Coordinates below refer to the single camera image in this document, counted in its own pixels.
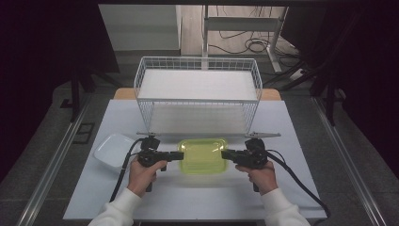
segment black curtain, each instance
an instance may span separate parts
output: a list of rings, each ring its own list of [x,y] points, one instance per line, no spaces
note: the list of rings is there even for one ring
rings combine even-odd
[[[79,68],[119,71],[96,4],[0,3],[0,179],[18,159],[52,103]]]

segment wire basket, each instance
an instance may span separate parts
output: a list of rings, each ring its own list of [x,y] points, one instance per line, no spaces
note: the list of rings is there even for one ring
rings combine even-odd
[[[241,136],[262,80],[249,58],[143,57],[135,91],[148,133]]]

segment person's left hand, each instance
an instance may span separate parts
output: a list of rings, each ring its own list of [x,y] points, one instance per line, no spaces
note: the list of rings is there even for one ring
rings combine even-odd
[[[156,171],[165,167],[167,161],[159,161],[149,168],[141,166],[137,157],[130,164],[129,185],[127,188],[139,197],[146,194],[146,188],[156,180]]]

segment white bowl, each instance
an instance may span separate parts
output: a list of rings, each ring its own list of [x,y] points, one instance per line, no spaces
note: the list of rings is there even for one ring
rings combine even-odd
[[[119,172],[126,154],[135,141],[124,135],[112,134],[107,137],[94,151],[94,157],[112,170]]]

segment green plastic container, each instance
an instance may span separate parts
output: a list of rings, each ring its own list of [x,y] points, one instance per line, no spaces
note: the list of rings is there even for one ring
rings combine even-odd
[[[221,152],[227,149],[224,138],[185,139],[178,144],[178,150],[184,153],[180,169],[186,174],[214,174],[226,170],[228,162]]]

